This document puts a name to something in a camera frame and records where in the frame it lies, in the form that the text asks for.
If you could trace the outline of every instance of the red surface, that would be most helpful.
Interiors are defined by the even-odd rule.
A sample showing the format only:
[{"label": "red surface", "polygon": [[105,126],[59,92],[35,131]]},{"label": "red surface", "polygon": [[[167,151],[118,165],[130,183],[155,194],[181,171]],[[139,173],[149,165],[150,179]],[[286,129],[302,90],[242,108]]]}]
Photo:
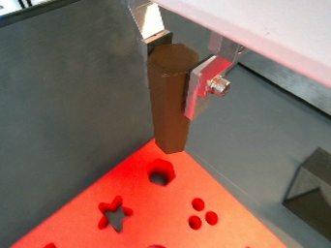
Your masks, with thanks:
[{"label": "red surface", "polygon": [[[122,232],[105,217],[119,205]],[[153,140],[13,247],[286,246],[187,153],[166,155]]]}]

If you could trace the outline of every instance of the screw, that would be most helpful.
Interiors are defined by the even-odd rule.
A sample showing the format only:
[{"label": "screw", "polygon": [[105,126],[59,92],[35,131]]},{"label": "screw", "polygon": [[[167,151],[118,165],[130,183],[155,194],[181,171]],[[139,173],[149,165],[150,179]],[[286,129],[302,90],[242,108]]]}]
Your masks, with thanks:
[{"label": "screw", "polygon": [[225,97],[230,91],[231,83],[227,81],[223,76],[218,75],[209,83],[210,93]]},{"label": "screw", "polygon": [[242,54],[243,50],[245,50],[245,46],[239,46],[238,54]]}]

